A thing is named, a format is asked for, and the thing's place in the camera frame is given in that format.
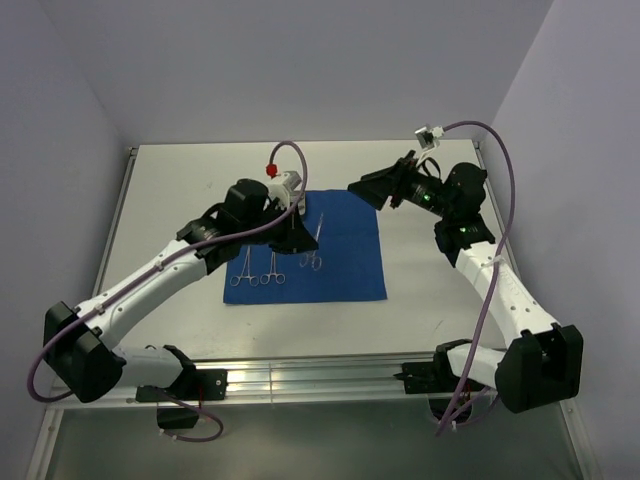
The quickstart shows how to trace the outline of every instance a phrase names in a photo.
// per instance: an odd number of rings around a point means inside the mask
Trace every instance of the surgical scissors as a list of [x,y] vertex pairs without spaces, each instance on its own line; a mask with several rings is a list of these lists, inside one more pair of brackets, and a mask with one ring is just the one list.
[[[316,228],[316,242],[318,241],[318,238],[320,238],[320,230],[322,230],[322,221],[324,220],[324,212],[322,212],[320,214],[320,220],[318,220],[318,228]],[[309,253],[305,253],[304,256],[300,259],[300,266],[301,267],[306,267],[307,265],[311,264],[311,268],[314,271],[318,271],[322,268],[322,258],[316,255],[317,250],[314,250],[313,252]]]
[[240,285],[243,278],[246,278],[249,281],[249,285],[252,287],[256,287],[258,285],[257,275],[251,275],[251,246],[247,247],[247,254],[244,257],[242,272],[240,272],[240,275],[233,275],[231,280],[229,280],[229,283],[232,287],[237,287]]
[[276,252],[271,252],[271,268],[269,273],[260,275],[260,283],[266,285],[271,281],[271,277],[275,277],[276,283],[282,285],[286,279],[284,273],[278,273],[276,269]]

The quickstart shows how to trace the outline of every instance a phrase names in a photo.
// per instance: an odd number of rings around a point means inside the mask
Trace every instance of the robotic arm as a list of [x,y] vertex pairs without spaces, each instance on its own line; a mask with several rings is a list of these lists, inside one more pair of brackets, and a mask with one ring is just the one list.
[[[223,203],[187,223],[175,240],[128,278],[74,309],[62,302],[51,307],[45,315],[45,344],[83,315],[92,311],[98,314],[60,339],[45,361],[82,402],[97,400],[115,386],[160,387],[183,400],[194,395],[198,398],[199,389],[215,389],[215,384],[207,385],[206,372],[198,372],[174,346],[125,348],[119,344],[156,307],[237,257],[243,245],[268,244],[281,254],[316,250],[317,242],[301,219],[304,197],[290,218],[261,233],[197,247],[216,237],[269,224],[290,207],[294,189],[300,183],[297,172],[275,175],[266,185],[239,180],[228,190]],[[195,249],[184,255],[179,253],[189,246]],[[116,294],[117,301],[107,301]]]
[[[451,265],[478,294],[488,294],[493,264],[500,262],[489,311],[507,345],[506,352],[478,346],[469,378],[495,388],[503,404],[518,413],[577,395],[583,340],[574,326],[561,327],[534,300],[502,258],[494,258],[495,237],[480,215],[486,171],[470,163],[455,165],[446,180],[432,175],[425,153],[438,146],[442,128],[416,132],[423,154],[410,151],[390,168],[364,175],[348,189],[377,210],[390,197],[391,208],[407,200],[438,215],[435,239]],[[430,369],[439,391],[457,383],[470,351],[470,340],[440,345]]]

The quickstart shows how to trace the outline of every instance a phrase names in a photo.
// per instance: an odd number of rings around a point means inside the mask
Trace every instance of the white table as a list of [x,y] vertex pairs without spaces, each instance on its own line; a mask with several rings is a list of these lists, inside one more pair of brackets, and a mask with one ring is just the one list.
[[[239,178],[266,180],[274,143],[140,147],[113,238],[102,286],[107,288],[157,254],[187,221],[224,198]],[[310,190],[346,188],[391,166],[416,141],[301,142]],[[470,140],[447,140],[434,157],[446,176],[458,162],[478,164]],[[297,169],[282,149],[280,170]],[[489,197],[482,214],[496,236]],[[311,357],[432,351],[472,335],[481,299],[438,251],[435,215],[405,203],[378,213],[388,300],[380,302],[227,306],[222,267],[179,292],[136,326],[125,345],[173,344],[192,358]],[[482,343],[503,347],[490,319]]]

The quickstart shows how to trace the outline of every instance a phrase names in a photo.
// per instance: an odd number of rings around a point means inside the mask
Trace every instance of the purple cable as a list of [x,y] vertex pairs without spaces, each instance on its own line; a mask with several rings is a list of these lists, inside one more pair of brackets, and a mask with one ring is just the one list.
[[[507,224],[505,225],[505,228],[504,228],[504,233],[502,234],[502,238],[498,242],[498,246],[496,248],[495,256],[497,257],[502,252],[502,249],[504,248],[504,245],[507,241],[507,237],[511,232],[511,226],[513,225],[513,217],[515,215],[516,182],[515,182],[515,177],[513,175],[513,164],[511,163],[511,157],[509,156],[509,152],[507,151],[507,147],[502,141],[502,138],[500,138],[500,135],[498,135],[498,132],[496,132],[493,128],[491,128],[486,123],[478,122],[475,120],[463,120],[461,122],[452,123],[451,125],[444,127],[444,131],[448,132],[449,130],[452,130],[454,128],[462,127],[466,125],[482,127],[486,131],[488,131],[500,145],[500,149],[502,150],[504,158],[507,162],[507,170],[509,171],[509,183],[511,187],[511,196],[510,196],[511,205],[509,207],[509,217],[507,219]],[[445,410],[444,415],[440,420],[440,424],[438,426],[438,429],[436,430],[436,437],[440,436],[444,431],[444,429],[446,428],[446,426],[450,423],[453,410],[455,409],[456,403],[460,398],[462,389],[467,383],[467,378],[469,377],[469,372],[471,371],[471,364],[473,363],[473,357],[475,356],[476,350],[478,349],[478,343],[480,343],[480,334],[482,333],[482,327],[484,326],[484,321],[487,317],[487,313],[489,313],[489,305],[491,305],[491,299],[493,298],[493,293],[495,292],[496,284],[498,283],[499,271],[500,271],[500,263],[496,262],[493,264],[493,275],[491,276],[491,283],[489,283],[489,290],[487,290],[487,296],[485,297],[484,302],[482,304],[482,309],[480,310],[480,315],[478,316],[478,323],[476,323],[476,329],[473,332],[473,339],[471,340],[471,346],[469,347],[469,355],[467,356],[467,361],[464,364],[464,368],[462,369],[462,374],[460,375],[460,380],[458,381],[458,385],[456,386],[456,389],[453,392],[453,396],[449,401],[449,405],[447,406],[447,409]]]
[[451,414],[451,416],[449,417],[449,423],[453,422],[456,418],[458,418],[458,415],[464,412],[467,408],[471,407],[471,405],[473,405],[479,398],[481,398],[483,395],[488,393],[489,390],[491,390],[491,387],[484,387],[482,390],[478,392],[476,396],[474,396],[470,400],[467,400],[466,403],[461,405],[460,408],[458,408],[455,412]]
[[[474,397],[473,399],[471,399],[467,403],[465,403],[465,405],[469,404],[467,406],[471,406],[471,402],[475,401],[477,398],[483,397],[487,392],[484,392],[484,393],[480,392],[476,397]],[[496,405],[498,404],[499,401],[500,401],[500,397],[498,395],[496,395],[495,398],[493,399],[493,401],[491,402],[491,404],[489,405],[489,407],[484,412],[482,412],[480,415],[478,415],[478,416],[476,416],[474,418],[471,418],[470,420],[467,420],[464,423],[460,423],[458,426],[459,427],[468,427],[469,425],[473,425],[475,423],[478,423],[478,422],[484,420],[486,418],[486,416],[489,415],[493,411],[494,408],[496,408]],[[456,410],[453,413],[453,415],[451,415],[449,417],[449,423],[451,423],[453,420],[455,420],[457,418],[459,411],[460,411],[460,413],[462,413],[462,410],[466,410],[467,409],[467,407],[465,405],[460,407],[460,409]]]
[[[295,210],[295,208],[298,206],[298,203],[300,202],[300,199],[302,198],[302,195],[304,195],[304,192],[305,192],[305,190],[307,188],[307,160],[305,159],[304,154],[302,153],[302,150],[300,149],[300,147],[296,143],[294,143],[292,141],[289,141],[289,140],[285,140],[285,141],[282,141],[282,142],[278,143],[273,148],[273,150],[271,152],[271,156],[269,157],[269,163],[270,164],[273,163],[273,160],[275,158],[276,152],[278,150],[280,150],[280,148],[282,148],[284,146],[289,146],[289,147],[293,148],[296,151],[296,153],[298,154],[298,156],[300,157],[300,163],[302,165],[302,185],[300,186],[300,193],[295,197],[295,199],[293,200],[293,203],[289,206],[289,208],[287,208],[284,211],[284,213],[282,215],[280,215],[275,220],[273,220],[273,221],[271,221],[271,222],[269,222],[269,223],[267,223],[267,224],[265,224],[265,225],[263,225],[261,227],[254,228],[252,230],[247,230],[245,232],[233,233],[233,234],[230,234],[230,235],[224,235],[222,237],[212,238],[211,240],[205,240],[203,242],[194,243],[193,245],[189,245],[189,246],[187,246],[187,247],[185,247],[185,248],[183,248],[181,250],[178,250],[174,254],[169,255],[167,258],[165,258],[160,263],[159,266],[154,266],[153,268],[150,268],[149,270],[144,272],[142,275],[140,275],[138,278],[133,280],[131,283],[126,285],[122,290],[120,290],[117,293],[115,293],[112,297],[110,297],[108,299],[105,299],[105,301],[102,303],[102,307],[105,308],[105,309],[109,308],[111,305],[113,305],[115,302],[117,302],[118,300],[123,298],[129,292],[131,292],[132,290],[134,290],[135,288],[140,286],[142,283],[146,282],[149,278],[151,278],[157,272],[159,272],[162,269],[164,269],[171,262],[173,262],[177,258],[185,255],[188,252],[191,252],[193,250],[197,250],[199,248],[206,247],[206,246],[209,246],[209,245],[214,245],[216,243],[228,242],[230,240],[237,240],[239,238],[247,237],[249,235],[255,235],[255,234],[258,234],[258,233],[262,233],[265,230],[269,230],[270,228],[273,228],[276,225],[278,225],[279,223],[281,223],[282,221],[284,221],[284,219],[287,218]],[[49,340],[44,345],[44,347],[42,347],[42,350],[36,356],[35,360],[31,364],[31,367],[29,368],[29,374],[27,375],[27,391],[29,392],[29,395],[31,396],[31,398],[33,398],[34,400],[36,400],[38,402],[42,402],[42,403],[53,403],[53,402],[57,402],[59,400],[62,400],[63,398],[67,398],[72,394],[72,392],[69,391],[69,392],[65,392],[63,394],[57,395],[55,397],[43,397],[42,395],[40,395],[36,391],[36,388],[35,388],[35,385],[34,385],[36,371],[38,370],[38,366],[40,365],[42,360],[44,360],[44,357],[47,355],[47,353],[54,347],[54,345],[56,343],[58,343],[60,341],[61,338],[63,338],[65,335],[67,335],[69,332],[71,332],[73,329],[75,329],[79,325],[88,322],[89,320],[94,318],[97,314],[98,314],[98,312],[96,310],[92,310],[89,313],[87,313],[86,315],[83,315],[82,317],[78,318],[77,320],[74,320],[72,323],[70,323],[65,328],[63,328],[58,333],[56,333],[51,338],[51,340]]]
[[216,422],[218,424],[218,431],[209,436],[209,437],[202,437],[202,438],[198,438],[198,437],[185,437],[184,435],[178,435],[177,433],[168,431],[168,430],[163,430],[162,433],[168,437],[171,437],[175,440],[180,440],[181,442],[189,442],[189,443],[206,443],[206,442],[212,442],[213,440],[216,440],[217,438],[220,437],[220,435],[222,435],[222,432],[224,431],[224,425],[222,424],[222,420],[220,420],[220,418],[218,418],[214,413],[205,410],[204,408],[200,408],[200,407],[194,407],[193,405],[189,405],[188,403],[183,402],[182,400],[178,400],[177,398],[173,398],[171,395],[169,395],[167,392],[165,392],[162,388],[155,388],[156,392],[158,392],[162,397],[164,397],[167,401],[175,403],[176,405],[183,407],[183,408],[187,408],[193,412],[196,412],[198,415],[202,415],[204,417],[210,418],[211,420],[213,420],[214,422]]

